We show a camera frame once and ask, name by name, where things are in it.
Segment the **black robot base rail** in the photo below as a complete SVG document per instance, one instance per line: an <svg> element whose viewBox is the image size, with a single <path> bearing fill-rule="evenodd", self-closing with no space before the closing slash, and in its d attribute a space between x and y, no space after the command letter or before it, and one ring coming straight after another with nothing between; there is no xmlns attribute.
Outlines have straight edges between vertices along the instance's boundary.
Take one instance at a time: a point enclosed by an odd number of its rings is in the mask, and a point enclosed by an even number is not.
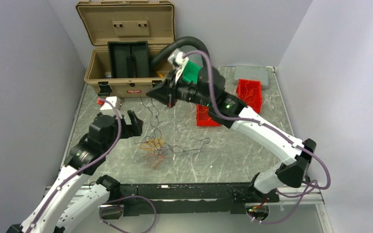
<svg viewBox="0 0 373 233"><path fill-rule="evenodd" d="M250 182L124 184L106 206L123 207L124 216L229 212L243 214L245 206L278 203L276 190L259 194Z"/></svg>

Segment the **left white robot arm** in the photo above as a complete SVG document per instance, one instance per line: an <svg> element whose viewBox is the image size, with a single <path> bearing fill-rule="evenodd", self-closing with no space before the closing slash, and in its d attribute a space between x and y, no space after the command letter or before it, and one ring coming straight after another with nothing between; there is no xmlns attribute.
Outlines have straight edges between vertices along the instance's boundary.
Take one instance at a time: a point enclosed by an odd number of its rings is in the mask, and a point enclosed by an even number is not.
<svg viewBox="0 0 373 233"><path fill-rule="evenodd" d="M81 186L106 160L105 152L115 146L116 138L127 139L142 134L143 121L134 111L124 117L98 113L88 132L72 147L56 181L43 200L22 223L11 225L9 233L69 233L90 211L107 202L113 204L121 198L120 182L103 175L92 188L70 205Z"/></svg>

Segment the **green plastic bin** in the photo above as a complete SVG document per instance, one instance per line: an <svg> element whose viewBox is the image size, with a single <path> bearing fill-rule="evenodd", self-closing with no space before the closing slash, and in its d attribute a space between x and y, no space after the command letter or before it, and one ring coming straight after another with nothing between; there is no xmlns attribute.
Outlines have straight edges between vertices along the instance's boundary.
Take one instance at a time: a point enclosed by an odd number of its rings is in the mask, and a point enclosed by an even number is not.
<svg viewBox="0 0 373 233"><path fill-rule="evenodd" d="M187 83L197 83L201 67L191 61L188 61L182 73L182 80Z"/></svg>

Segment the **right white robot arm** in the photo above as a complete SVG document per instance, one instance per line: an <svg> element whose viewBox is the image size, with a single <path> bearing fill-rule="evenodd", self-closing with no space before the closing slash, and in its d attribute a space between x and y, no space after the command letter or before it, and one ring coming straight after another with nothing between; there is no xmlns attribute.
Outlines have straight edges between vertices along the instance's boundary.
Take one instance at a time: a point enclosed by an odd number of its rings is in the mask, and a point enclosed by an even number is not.
<svg viewBox="0 0 373 233"><path fill-rule="evenodd" d="M216 68L212 69L213 84L218 110L226 118L216 115L210 102L207 69L201 68L196 82L175 78L175 70L167 78L147 92L153 98L168 107L175 106L178 100L207 105L210 117L220 125L235 130L253 139L276 155L280 162L262 173L257 173L248 188L253 201L261 201L270 191L287 185L293 188L301 186L311 163L311 153L316 142L310 138L301 140L286 134L263 119L253 108L238 97L225 91L225 78Z"/></svg>

